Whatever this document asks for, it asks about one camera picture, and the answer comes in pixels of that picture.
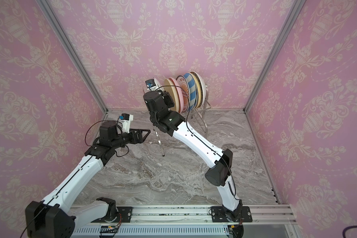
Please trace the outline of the pink bear plate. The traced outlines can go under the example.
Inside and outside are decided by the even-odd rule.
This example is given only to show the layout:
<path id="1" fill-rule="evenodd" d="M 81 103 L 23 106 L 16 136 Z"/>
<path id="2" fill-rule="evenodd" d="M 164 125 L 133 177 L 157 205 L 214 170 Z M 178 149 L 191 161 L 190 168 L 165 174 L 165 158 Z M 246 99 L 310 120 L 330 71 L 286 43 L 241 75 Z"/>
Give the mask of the pink bear plate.
<path id="1" fill-rule="evenodd" d="M 178 100 L 179 100 L 179 107 L 178 107 L 178 112 L 182 113 L 184 110 L 184 98 L 183 98 L 183 93 L 182 93 L 182 89 L 179 86 L 179 83 L 177 82 L 176 79 L 173 79 L 172 77 L 169 78 L 169 80 L 174 84 L 175 89 L 177 91 L 177 95 L 178 95 Z"/>

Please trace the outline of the beige plain plate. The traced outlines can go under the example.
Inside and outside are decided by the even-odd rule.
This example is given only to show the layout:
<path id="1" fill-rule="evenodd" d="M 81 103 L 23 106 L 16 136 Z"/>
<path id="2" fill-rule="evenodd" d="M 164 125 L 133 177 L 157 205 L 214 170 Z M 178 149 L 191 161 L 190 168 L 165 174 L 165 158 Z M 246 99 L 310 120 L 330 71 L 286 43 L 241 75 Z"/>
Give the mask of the beige plain plate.
<path id="1" fill-rule="evenodd" d="M 179 102 L 179 95 L 177 88 L 173 81 L 170 78 L 167 78 L 164 80 L 164 88 L 165 91 L 169 93 L 169 95 L 172 97 L 174 106 L 171 108 L 172 111 L 178 112 L 180 111 L 180 102 Z"/>

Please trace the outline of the orange sunburst plate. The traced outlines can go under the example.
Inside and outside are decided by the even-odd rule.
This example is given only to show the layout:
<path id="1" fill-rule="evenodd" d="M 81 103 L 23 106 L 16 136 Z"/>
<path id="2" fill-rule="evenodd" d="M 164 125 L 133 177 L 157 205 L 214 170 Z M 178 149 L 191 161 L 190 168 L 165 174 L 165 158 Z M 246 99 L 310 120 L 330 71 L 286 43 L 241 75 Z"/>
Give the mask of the orange sunburst plate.
<path id="1" fill-rule="evenodd" d="M 181 90 L 181 94 L 183 97 L 181 112 L 185 113 L 189 110 L 189 101 L 190 101 L 189 85 L 188 85 L 185 77 L 182 75 L 179 75 L 176 78 L 176 81 L 179 85 L 179 89 Z"/>
<path id="2" fill-rule="evenodd" d="M 154 83 L 155 83 L 155 86 L 154 86 L 154 89 L 153 89 L 154 91 L 156 91 L 156 90 L 165 91 L 163 85 L 160 83 L 160 81 L 158 79 L 153 78 L 153 80 L 154 80 Z"/>

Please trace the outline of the blue striped plate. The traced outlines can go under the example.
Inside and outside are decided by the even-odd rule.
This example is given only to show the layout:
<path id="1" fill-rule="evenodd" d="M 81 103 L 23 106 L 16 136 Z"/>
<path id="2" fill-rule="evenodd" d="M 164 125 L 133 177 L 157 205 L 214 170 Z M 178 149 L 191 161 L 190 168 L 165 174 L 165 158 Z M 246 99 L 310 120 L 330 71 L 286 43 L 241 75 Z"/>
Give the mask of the blue striped plate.
<path id="1" fill-rule="evenodd" d="M 186 73 L 184 77 L 189 88 L 189 111 L 191 111 L 197 105 L 197 86 L 191 73 Z"/>

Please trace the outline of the steel two-tier dish rack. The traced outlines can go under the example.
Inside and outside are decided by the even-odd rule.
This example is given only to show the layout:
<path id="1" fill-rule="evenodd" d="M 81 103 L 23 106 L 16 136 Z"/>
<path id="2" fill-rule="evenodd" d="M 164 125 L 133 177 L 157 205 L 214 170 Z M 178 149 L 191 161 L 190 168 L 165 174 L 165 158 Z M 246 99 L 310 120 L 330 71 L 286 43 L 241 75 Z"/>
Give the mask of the steel two-tier dish rack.
<path id="1" fill-rule="evenodd" d="M 187 146 L 194 146 L 199 149 L 200 144 L 207 146 L 206 139 L 203 139 L 180 113 L 168 109 L 163 101 L 161 90 L 148 91 L 143 95 L 143 99 L 150 114 L 150 121 L 153 126 L 161 132 L 173 137 L 181 133 L 182 135 L 193 137 L 185 142 Z"/>

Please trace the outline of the yellow bear plate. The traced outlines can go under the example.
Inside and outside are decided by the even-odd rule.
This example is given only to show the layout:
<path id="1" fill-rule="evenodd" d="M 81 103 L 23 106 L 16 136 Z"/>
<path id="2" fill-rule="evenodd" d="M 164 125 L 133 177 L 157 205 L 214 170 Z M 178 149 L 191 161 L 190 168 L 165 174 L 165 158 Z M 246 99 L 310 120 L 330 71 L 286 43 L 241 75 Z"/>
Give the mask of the yellow bear plate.
<path id="1" fill-rule="evenodd" d="M 200 108 L 202 106 L 202 100 L 204 99 L 201 81 L 200 81 L 200 78 L 199 78 L 199 76 L 198 76 L 198 74 L 196 72 L 191 71 L 190 74 L 193 76 L 193 79 L 194 79 L 194 81 L 196 83 L 196 86 L 197 86 L 197 104 L 196 104 L 196 108 Z"/>

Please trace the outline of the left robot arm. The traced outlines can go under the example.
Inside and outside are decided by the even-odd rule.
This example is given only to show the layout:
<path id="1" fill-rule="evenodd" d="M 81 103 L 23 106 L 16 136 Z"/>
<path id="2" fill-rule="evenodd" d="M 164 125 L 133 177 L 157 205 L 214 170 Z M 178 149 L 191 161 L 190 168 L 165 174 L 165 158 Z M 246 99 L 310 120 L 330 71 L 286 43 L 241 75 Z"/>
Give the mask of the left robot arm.
<path id="1" fill-rule="evenodd" d="M 102 121 L 99 136 L 84 153 L 79 164 L 50 194 L 41 201 L 32 201 L 25 209 L 29 238 L 69 238 L 74 231 L 97 220 L 122 222 L 116 201 L 100 197 L 93 203 L 71 211 L 74 201 L 113 156 L 118 148 L 142 144 L 150 130 L 132 129 L 130 120 Z"/>

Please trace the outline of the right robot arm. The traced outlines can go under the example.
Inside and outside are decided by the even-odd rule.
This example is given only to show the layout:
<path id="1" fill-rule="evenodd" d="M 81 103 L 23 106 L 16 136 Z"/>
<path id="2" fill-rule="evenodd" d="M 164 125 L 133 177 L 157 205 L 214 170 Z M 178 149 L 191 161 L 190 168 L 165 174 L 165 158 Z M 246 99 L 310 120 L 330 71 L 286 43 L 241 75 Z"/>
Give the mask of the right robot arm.
<path id="1" fill-rule="evenodd" d="M 143 95 L 150 114 L 150 121 L 161 132 L 181 141 L 194 151 L 209 167 L 205 178 L 217 187 L 225 216 L 233 222 L 242 220 L 243 203 L 237 196 L 235 182 L 231 172 L 233 153 L 230 149 L 222 150 L 199 134 L 173 107 L 168 92 L 148 91 Z"/>

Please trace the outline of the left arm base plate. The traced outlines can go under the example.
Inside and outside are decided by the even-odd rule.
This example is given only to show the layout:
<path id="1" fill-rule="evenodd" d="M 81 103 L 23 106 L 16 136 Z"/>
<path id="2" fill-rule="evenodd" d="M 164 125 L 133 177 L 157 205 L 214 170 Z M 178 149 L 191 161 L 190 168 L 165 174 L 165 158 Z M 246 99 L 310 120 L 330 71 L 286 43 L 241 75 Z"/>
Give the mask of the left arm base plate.
<path id="1" fill-rule="evenodd" d="M 133 207 L 113 207 L 110 208 L 105 215 L 101 219 L 101 222 L 107 223 L 129 223 L 131 221 Z"/>

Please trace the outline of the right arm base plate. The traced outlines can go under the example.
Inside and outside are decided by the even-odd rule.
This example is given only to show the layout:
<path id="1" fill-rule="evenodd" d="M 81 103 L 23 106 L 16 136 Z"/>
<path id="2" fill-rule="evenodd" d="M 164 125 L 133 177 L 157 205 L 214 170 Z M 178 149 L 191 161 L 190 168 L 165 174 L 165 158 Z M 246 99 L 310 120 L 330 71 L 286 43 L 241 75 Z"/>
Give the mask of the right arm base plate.
<path id="1" fill-rule="evenodd" d="M 213 223 L 250 223 L 252 215 L 250 208 L 242 206 L 240 210 L 229 211 L 223 206 L 212 206 L 209 214 Z"/>

